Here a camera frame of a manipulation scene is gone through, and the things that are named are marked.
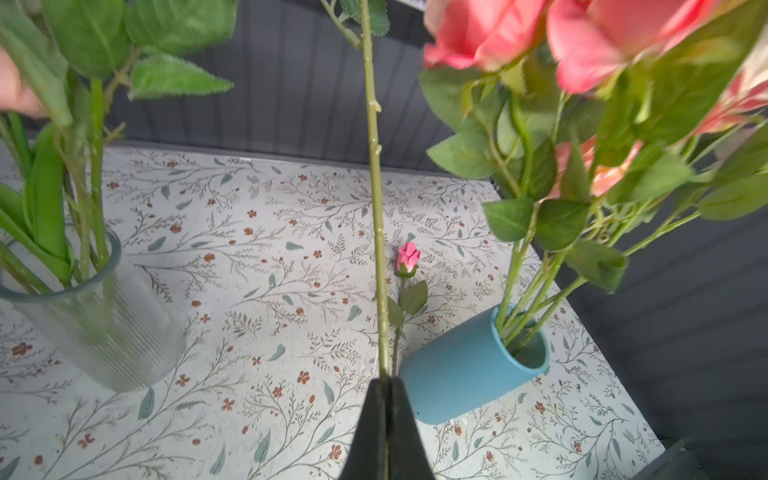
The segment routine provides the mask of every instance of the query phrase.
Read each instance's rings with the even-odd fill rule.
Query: human hand
[[[24,83],[8,52],[0,47],[0,111],[8,110],[32,118],[46,117],[37,95]]]

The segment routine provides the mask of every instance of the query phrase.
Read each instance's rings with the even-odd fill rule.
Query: table
[[[407,355],[501,299],[510,248],[482,214],[489,183],[383,181],[389,256],[414,241],[430,290]],[[187,349],[147,413],[149,389],[101,388],[0,306],[0,478],[335,478],[376,374],[367,171],[113,148],[104,182],[108,224]],[[419,424],[438,478],[631,478],[663,451],[570,306],[545,328],[547,373]]]

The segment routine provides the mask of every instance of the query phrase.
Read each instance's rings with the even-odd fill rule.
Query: small red flower print
[[[340,445],[332,445],[331,446],[331,453],[328,454],[328,458],[332,460],[338,460],[341,456],[341,446]]]
[[[26,342],[21,342],[11,349],[13,356],[24,356],[29,350],[32,350],[32,345],[28,345]]]
[[[187,382],[189,382],[190,380],[192,380],[190,377],[182,374],[179,376],[179,379],[176,381],[176,385],[187,386]]]
[[[78,440],[78,445],[80,446],[81,449],[85,449],[86,447],[88,447],[89,443],[93,443],[95,441],[96,439],[92,438],[90,433],[86,433],[84,439]]]

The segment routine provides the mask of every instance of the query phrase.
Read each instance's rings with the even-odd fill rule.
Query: pink rose bud
[[[408,242],[398,249],[397,255],[397,275],[399,276],[413,276],[416,271],[416,264],[421,259],[422,253],[416,249],[416,245],[413,242]]]

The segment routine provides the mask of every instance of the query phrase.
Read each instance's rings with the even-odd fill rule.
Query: pink rose
[[[558,82],[583,93],[639,54],[663,53],[712,14],[717,0],[554,0],[547,37]]]
[[[403,273],[411,273],[421,259],[422,253],[416,249],[413,242],[408,242],[398,249],[397,270]]]
[[[428,0],[424,25],[435,43],[424,47],[425,66],[498,70],[533,46],[548,1]]]
[[[581,154],[584,156],[584,167],[587,171],[592,167],[592,161],[594,161],[594,141],[595,138],[592,137],[581,144]],[[598,165],[598,168],[595,170],[594,180],[592,181],[592,194],[599,197],[617,184],[619,180],[624,177],[624,174],[627,173],[627,170],[632,163],[632,159],[634,159],[641,147],[642,144],[637,142],[632,147],[632,150],[627,156],[627,160],[618,167]],[[571,144],[569,142],[561,143],[556,147],[555,152],[558,159],[558,176],[548,198],[560,197],[560,182],[563,179],[565,168],[568,166],[568,162],[571,159]]]

